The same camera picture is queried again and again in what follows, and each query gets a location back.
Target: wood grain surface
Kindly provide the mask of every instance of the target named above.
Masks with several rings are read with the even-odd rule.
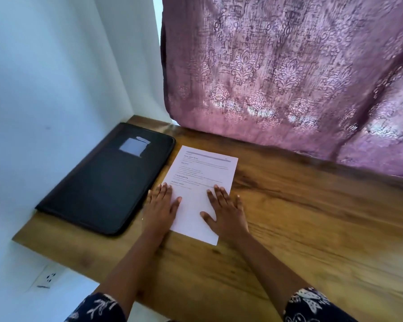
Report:
[[[356,319],[403,322],[403,179],[137,116],[129,123],[177,140],[157,183],[182,145],[238,157],[231,194],[241,195],[250,232]],[[13,239],[101,282],[140,232],[140,215],[110,238],[37,212]],[[182,322],[280,321],[237,252],[173,232],[138,301]]]

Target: black folder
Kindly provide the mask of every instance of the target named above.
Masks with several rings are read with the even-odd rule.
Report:
[[[134,218],[175,143],[171,136],[120,123],[36,209],[117,235]]]

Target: patterned curtain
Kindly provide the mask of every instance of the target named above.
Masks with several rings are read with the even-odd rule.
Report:
[[[180,125],[403,176],[403,0],[163,0]]]

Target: patterned sleeve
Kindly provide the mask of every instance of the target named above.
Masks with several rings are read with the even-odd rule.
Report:
[[[284,311],[285,322],[357,322],[318,292],[302,288],[291,296]]]
[[[109,295],[96,293],[89,295],[74,310],[65,322],[126,322],[119,304]]]

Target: power outlet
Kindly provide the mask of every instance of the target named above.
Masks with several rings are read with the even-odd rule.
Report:
[[[49,289],[57,281],[66,268],[58,263],[51,262],[45,266],[40,275],[36,278],[31,288]]]

